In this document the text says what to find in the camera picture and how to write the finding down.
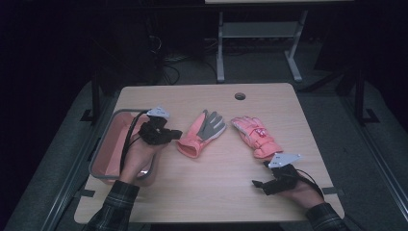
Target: person's right hand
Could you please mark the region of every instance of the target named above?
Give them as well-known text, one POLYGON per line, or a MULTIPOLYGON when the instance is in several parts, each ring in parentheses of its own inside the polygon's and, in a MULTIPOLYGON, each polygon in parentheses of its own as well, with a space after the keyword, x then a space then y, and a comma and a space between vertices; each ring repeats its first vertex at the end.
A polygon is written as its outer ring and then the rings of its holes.
POLYGON ((324 199, 316 192, 310 185, 297 181, 296 186, 292 190, 283 191, 278 193, 294 202, 305 209, 311 209, 321 203, 324 203, 324 199))

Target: pink glove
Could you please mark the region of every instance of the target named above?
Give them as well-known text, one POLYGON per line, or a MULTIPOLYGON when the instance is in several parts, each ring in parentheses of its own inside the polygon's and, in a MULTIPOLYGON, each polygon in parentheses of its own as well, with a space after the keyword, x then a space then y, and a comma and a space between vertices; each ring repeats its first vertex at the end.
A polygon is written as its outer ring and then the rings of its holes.
POLYGON ((226 124, 217 112, 208 115, 204 110, 195 120, 187 135, 176 142, 177 149, 184 155, 197 158, 201 150, 225 131, 226 124))
POLYGON ((235 117, 231 120, 234 126, 240 130, 243 141, 255 149, 255 158, 272 158, 275 152, 282 152, 282 148, 274 142, 267 128, 257 117, 235 117))

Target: hand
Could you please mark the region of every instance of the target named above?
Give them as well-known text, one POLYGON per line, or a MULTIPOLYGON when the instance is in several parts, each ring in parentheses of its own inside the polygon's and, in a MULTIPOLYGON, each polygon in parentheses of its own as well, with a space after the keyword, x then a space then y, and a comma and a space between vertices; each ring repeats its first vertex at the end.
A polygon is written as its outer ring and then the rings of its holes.
POLYGON ((324 203, 324 199, 321 198, 318 192, 302 181, 297 181, 294 189, 283 191, 278 194, 296 202, 305 209, 311 209, 316 205, 324 203))
POLYGON ((125 165, 120 173, 119 180, 128 184, 135 185, 135 181, 141 170, 150 164, 153 156, 168 145, 149 145, 143 139, 138 139, 139 135, 134 135, 130 139, 132 143, 129 147, 125 159, 125 165))

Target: metal frame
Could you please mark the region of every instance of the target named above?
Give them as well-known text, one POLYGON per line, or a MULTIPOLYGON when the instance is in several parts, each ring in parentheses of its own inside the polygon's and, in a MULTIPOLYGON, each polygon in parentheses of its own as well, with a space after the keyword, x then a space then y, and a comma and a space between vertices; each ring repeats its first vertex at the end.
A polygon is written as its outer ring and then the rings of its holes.
POLYGON ((108 117, 109 114, 107 109, 112 103, 114 102, 112 102, 110 98, 106 98, 103 102, 101 102, 102 107, 100 108, 101 111, 98 114, 98 118, 92 122, 92 126, 88 130, 86 139, 84 140, 80 151, 75 157, 72 168, 67 174, 60 191, 56 195, 52 208, 50 209, 47 218, 45 219, 40 230, 51 231, 57 228, 59 220, 64 214, 64 210, 66 210, 66 208, 69 206, 71 198, 75 196, 77 190, 75 188, 75 185, 78 180, 78 171, 81 163, 86 162, 89 154, 94 150, 94 144, 99 142, 98 134, 100 134, 106 127, 106 121, 102 118, 108 117))
POLYGON ((293 44, 285 57, 296 82, 302 77, 294 60, 294 53, 299 44, 308 11, 303 11, 295 22, 224 22, 223 12, 219 13, 218 52, 217 52, 217 83, 225 82, 224 61, 222 58, 223 38, 293 38, 293 44))
MULTIPOLYGON (((352 103, 346 98, 341 99, 342 103, 344 104, 344 107, 347 109, 349 116, 350 117, 355 116, 355 111, 353 110, 352 103)), ((383 178, 383 181, 386 184, 388 190, 393 196, 396 205, 398 206, 405 220, 408 221, 408 195, 406 194, 404 189, 402 189, 398 180, 395 178, 393 171, 383 158, 383 153, 381 149, 377 146, 367 128, 364 125, 362 125, 361 121, 357 119, 352 119, 351 121, 353 121, 356 130, 366 143, 367 148, 370 150, 370 154, 374 159, 376 167, 378 168, 379 173, 383 178)))

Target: table hole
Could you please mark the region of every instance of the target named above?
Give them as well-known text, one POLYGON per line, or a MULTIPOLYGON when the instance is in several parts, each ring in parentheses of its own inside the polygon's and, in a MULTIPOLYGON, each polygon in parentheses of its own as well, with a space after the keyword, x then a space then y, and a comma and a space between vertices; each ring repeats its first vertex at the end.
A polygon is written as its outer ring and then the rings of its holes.
POLYGON ((235 94, 235 98, 237 100, 244 100, 246 98, 246 95, 244 93, 242 93, 242 92, 238 92, 238 93, 235 94))

